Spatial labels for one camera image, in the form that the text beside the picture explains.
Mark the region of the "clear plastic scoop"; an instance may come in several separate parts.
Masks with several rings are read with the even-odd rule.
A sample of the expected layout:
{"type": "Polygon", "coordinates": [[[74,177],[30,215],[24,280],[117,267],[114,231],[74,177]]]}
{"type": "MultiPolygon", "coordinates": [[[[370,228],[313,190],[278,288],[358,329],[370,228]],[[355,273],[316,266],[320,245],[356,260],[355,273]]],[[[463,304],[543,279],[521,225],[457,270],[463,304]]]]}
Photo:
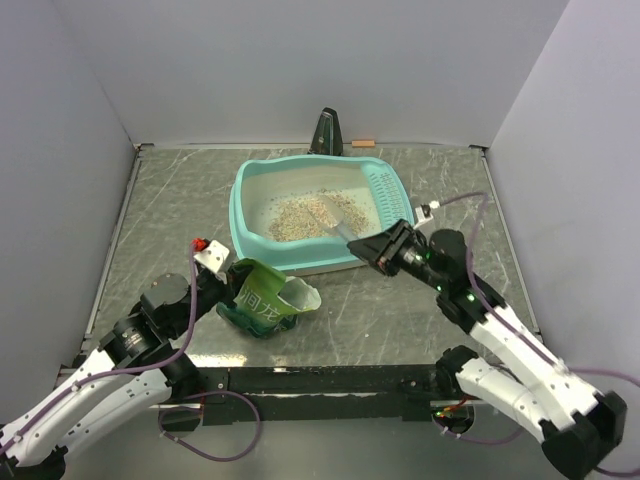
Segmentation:
{"type": "Polygon", "coordinates": [[[338,236],[347,243],[358,239],[347,225],[344,212],[328,196],[316,196],[307,212],[328,234],[338,236]]]}

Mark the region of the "teal litter box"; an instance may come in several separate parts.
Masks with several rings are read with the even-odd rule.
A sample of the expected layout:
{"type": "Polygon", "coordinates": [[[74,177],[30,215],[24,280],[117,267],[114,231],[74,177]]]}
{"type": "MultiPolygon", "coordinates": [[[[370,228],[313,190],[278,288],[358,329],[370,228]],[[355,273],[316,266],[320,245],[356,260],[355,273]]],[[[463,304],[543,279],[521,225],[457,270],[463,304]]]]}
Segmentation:
{"type": "Polygon", "coordinates": [[[397,220],[413,219],[408,194],[387,162],[374,157],[293,155],[248,160],[237,171],[229,200],[229,225],[236,253],[293,275],[326,273],[359,266],[346,242],[326,236],[291,242],[270,238],[269,211],[281,199],[335,190],[352,195],[373,226],[359,237],[377,234],[397,220]]]}

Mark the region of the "green litter bag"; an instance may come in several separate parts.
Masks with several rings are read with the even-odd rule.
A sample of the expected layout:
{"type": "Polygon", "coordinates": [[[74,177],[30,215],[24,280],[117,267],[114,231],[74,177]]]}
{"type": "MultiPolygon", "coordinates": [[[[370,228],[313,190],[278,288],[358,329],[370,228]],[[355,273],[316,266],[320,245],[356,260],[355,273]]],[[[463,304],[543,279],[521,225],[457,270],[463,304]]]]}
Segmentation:
{"type": "Polygon", "coordinates": [[[268,338],[296,326],[301,314],[319,309],[319,291],[302,278],[288,276],[255,259],[235,262],[227,279],[231,300],[216,313],[255,338],[268,338]]]}

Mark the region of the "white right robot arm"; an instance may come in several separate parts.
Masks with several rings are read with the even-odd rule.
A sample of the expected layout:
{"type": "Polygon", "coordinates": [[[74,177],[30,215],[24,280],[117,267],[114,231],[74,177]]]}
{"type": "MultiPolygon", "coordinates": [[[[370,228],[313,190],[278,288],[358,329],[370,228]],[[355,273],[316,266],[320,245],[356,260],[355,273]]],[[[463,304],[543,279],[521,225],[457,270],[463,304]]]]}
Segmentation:
{"type": "Polygon", "coordinates": [[[513,308],[473,270],[464,235],[440,229],[425,237],[400,220],[376,235],[348,242],[379,273],[404,271],[433,288],[444,316],[503,364],[498,370],[461,346],[444,354],[441,394],[483,400],[526,430],[568,479],[595,471],[623,439],[628,407],[569,370],[521,322],[513,308]]]}

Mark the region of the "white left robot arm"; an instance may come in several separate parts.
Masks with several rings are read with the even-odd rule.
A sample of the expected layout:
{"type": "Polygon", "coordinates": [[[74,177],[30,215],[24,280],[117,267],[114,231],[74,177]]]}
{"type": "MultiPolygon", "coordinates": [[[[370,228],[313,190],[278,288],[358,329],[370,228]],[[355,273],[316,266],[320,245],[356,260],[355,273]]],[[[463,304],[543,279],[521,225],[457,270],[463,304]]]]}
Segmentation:
{"type": "Polygon", "coordinates": [[[199,371],[171,343],[189,341],[196,322],[232,292],[212,273],[159,277],[70,377],[2,427],[2,478],[58,479],[74,447],[151,405],[192,398],[199,371]]]}

